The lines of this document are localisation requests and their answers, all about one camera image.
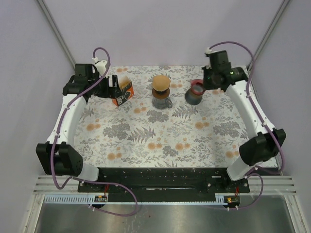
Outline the aluminium frame rail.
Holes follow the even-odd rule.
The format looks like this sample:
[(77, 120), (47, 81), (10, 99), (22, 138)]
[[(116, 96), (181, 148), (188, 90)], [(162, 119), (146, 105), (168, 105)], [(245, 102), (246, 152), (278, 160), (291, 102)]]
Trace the aluminium frame rail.
[(52, 30), (58, 44), (60, 45), (61, 50), (63, 51), (66, 59), (70, 63), (72, 69), (74, 69), (76, 61), (75, 61), (67, 43), (65, 42), (65, 40), (64, 40), (64, 38), (60, 32), (60, 29), (57, 26), (55, 19), (53, 18), (51, 11), (49, 10), (49, 8), (46, 4), (46, 1), (45, 0), (36, 0), (36, 3), (38, 4), (39, 9), (43, 13), (43, 15), (44, 15), (50, 29)]

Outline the orange coffee filter box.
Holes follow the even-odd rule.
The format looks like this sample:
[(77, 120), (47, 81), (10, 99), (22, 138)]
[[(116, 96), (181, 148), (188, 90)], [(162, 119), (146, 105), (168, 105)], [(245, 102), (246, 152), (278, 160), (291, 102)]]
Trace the orange coffee filter box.
[[(121, 80), (127, 79), (127, 78), (128, 78), (128, 76), (123, 76), (123, 77), (120, 77), (120, 78), (118, 77), (119, 85), (120, 85)], [(123, 90), (120, 89), (120, 86), (119, 86), (119, 88), (114, 88), (114, 98), (112, 99), (112, 102), (117, 107), (119, 107), (122, 104), (124, 104), (125, 102), (127, 102), (130, 98), (132, 98), (133, 95), (134, 95), (134, 89), (133, 89), (133, 85), (132, 85), (132, 82), (131, 82)]]

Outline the grey glass carafe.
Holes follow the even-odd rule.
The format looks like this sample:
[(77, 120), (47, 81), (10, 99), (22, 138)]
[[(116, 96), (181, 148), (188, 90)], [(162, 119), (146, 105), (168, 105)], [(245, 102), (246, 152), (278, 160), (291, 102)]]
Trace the grey glass carafe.
[(152, 99), (152, 105), (156, 109), (166, 109), (166, 108), (172, 108), (173, 104), (169, 97), (170, 94), (159, 94), (159, 93), (153, 93), (153, 99)]

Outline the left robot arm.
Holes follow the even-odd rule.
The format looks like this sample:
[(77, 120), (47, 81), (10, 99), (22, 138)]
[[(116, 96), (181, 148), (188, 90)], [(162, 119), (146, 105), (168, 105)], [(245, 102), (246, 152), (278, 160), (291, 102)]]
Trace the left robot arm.
[(47, 175), (72, 176), (89, 180), (88, 186), (95, 192), (105, 187), (105, 179), (99, 176), (99, 169), (84, 163), (82, 156), (74, 149), (76, 129), (91, 96), (112, 97), (107, 74), (106, 60), (94, 64), (76, 64), (75, 74), (63, 88), (61, 111), (54, 129), (45, 143), (36, 146), (36, 154)]

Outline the floral table mat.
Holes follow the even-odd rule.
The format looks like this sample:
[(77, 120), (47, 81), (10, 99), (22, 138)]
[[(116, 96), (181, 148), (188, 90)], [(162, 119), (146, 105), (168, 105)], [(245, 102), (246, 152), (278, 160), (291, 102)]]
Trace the floral table mat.
[[(109, 75), (128, 76), (133, 97), (117, 107), (111, 99), (91, 97), (80, 117), (73, 147), (97, 167), (228, 167), (248, 141), (244, 122), (222, 90), (207, 91), (199, 105), (184, 95), (200, 66), (112, 67)], [(166, 75), (170, 87), (152, 88), (153, 77)], [(152, 105), (153, 93), (170, 94), (173, 107)]]

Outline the stack of brown filters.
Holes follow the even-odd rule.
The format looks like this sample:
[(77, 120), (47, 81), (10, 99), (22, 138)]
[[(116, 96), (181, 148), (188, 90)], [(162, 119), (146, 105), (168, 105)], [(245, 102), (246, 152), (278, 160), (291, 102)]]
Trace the stack of brown filters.
[(128, 78), (121, 80), (121, 82), (120, 82), (120, 89), (121, 90), (125, 89), (128, 86), (128, 84), (130, 84), (130, 83), (131, 83), (131, 80), (128, 79)]

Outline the brown paper coffee filter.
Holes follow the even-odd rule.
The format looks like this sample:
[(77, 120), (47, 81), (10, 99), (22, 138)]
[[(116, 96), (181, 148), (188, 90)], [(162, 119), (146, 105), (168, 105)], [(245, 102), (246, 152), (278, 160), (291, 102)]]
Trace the brown paper coffee filter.
[(156, 75), (153, 77), (152, 88), (155, 91), (163, 92), (170, 87), (171, 79), (166, 75)]

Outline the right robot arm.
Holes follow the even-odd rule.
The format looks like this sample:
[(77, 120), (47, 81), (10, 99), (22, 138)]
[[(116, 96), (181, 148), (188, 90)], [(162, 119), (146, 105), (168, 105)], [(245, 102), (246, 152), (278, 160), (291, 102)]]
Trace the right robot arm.
[(227, 52), (206, 52), (209, 65), (203, 67), (203, 86), (206, 90), (220, 89), (235, 104), (244, 124), (249, 140), (239, 147), (238, 159), (227, 168), (228, 176), (222, 178), (224, 191), (232, 192), (238, 180), (249, 174), (256, 165), (266, 162), (280, 153), (286, 133), (277, 129), (266, 117), (253, 91), (250, 78), (242, 67), (232, 67)]

